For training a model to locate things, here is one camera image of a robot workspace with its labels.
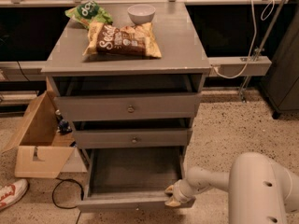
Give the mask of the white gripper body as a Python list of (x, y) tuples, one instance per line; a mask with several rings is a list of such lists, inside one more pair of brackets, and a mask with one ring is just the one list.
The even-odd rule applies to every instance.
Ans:
[(195, 190), (186, 179), (180, 179), (173, 185), (173, 199), (179, 203), (188, 203), (195, 197)]

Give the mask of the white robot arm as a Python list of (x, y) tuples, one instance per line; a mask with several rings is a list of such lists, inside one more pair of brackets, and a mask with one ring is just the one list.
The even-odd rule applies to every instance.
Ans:
[(165, 190), (165, 204), (179, 207), (210, 189), (228, 193), (229, 224), (288, 224), (299, 212), (299, 176), (256, 152), (238, 156), (228, 173), (194, 166)]

